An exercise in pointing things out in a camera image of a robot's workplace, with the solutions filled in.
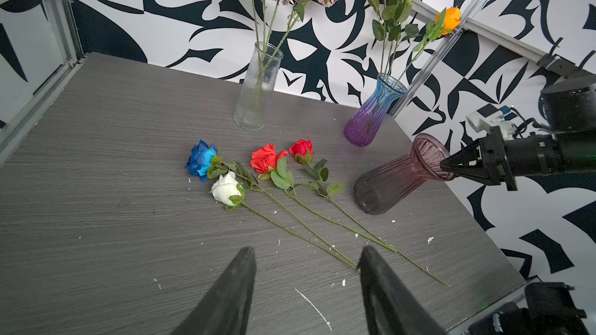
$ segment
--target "white flower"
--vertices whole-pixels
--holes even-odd
[[[236,174],[229,171],[225,176],[220,175],[219,180],[213,183],[211,187],[211,194],[215,200],[227,206],[234,206],[234,203],[229,199],[231,196],[242,195],[236,187]]]

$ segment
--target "purple vase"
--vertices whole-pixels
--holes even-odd
[[[366,213],[379,215],[427,180],[450,181],[455,174],[440,167],[449,152],[433,136],[420,133],[410,153],[362,174],[354,184],[356,203]]]
[[[373,142],[378,128],[391,103],[402,97],[407,92],[403,84],[390,75],[377,76],[377,88],[366,102],[358,109],[353,117],[346,123],[343,134],[347,141],[356,146],[366,146]]]

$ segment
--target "white scratch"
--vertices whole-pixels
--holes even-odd
[[[304,298],[306,301],[308,301],[308,302],[309,302],[309,304],[310,304],[310,305],[312,305],[312,308],[315,308],[315,310],[317,311],[317,313],[318,313],[318,314],[319,314],[319,315],[322,317],[323,321],[324,321],[324,322],[325,322],[325,323],[326,323],[326,324],[329,326],[329,330],[333,331],[333,329],[332,329],[332,326],[331,326],[331,322],[329,322],[329,321],[327,321],[327,320],[325,319],[325,316],[323,316],[323,313],[321,313],[321,312],[319,311],[319,309],[317,309],[317,307],[316,307],[316,306],[315,306],[315,305],[312,303],[312,301],[310,301],[310,300],[309,300],[309,299],[308,299],[306,296],[304,296],[304,295],[302,294],[302,292],[298,291],[298,289],[297,289],[297,288],[294,288],[294,290],[296,290],[296,292],[297,292],[297,293],[299,293],[299,294],[300,294],[300,295],[301,295],[301,296],[302,296],[302,297],[303,297],[303,298]]]

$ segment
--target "vase with flowers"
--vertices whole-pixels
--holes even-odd
[[[344,128],[346,139],[360,147],[373,141],[391,103],[407,92],[406,87],[400,83],[406,70],[422,55],[429,43],[441,35],[451,33],[459,25],[461,15],[457,8],[445,9],[434,21],[429,21],[421,32],[417,24],[404,24],[412,11],[412,0],[367,1],[377,15],[377,19],[372,20],[372,33],[378,42],[382,42],[383,51],[375,92],[348,120]],[[412,49],[412,59],[399,78],[392,77],[396,50],[403,41],[416,37],[421,37],[421,41]]]
[[[267,0],[260,0],[263,5],[262,31],[255,7],[255,0],[251,0],[253,18],[255,19],[256,43],[253,57],[242,83],[242,90],[234,111],[234,120],[242,128],[260,130],[264,126],[277,72],[281,65],[283,53],[279,50],[296,22],[302,21],[305,8],[311,0],[273,0],[275,9],[270,20],[267,20]],[[316,0],[325,7],[330,7],[337,0]],[[273,22],[277,15],[279,5],[292,5],[292,11],[287,18],[286,32],[277,45],[270,44]]]

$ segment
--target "clear glass vase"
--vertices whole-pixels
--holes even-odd
[[[433,136],[414,138],[410,153],[362,174],[354,184],[360,208],[370,215],[387,212],[427,180],[450,181],[455,174],[441,169],[449,152]]]
[[[284,54],[275,46],[255,43],[255,52],[244,77],[234,110],[234,120],[246,130],[260,130],[269,111],[277,72]]]
[[[374,93],[346,123],[343,134],[347,141],[356,146],[366,146],[373,142],[378,128],[387,116],[391,103],[407,92],[403,84],[387,74],[377,76]]]

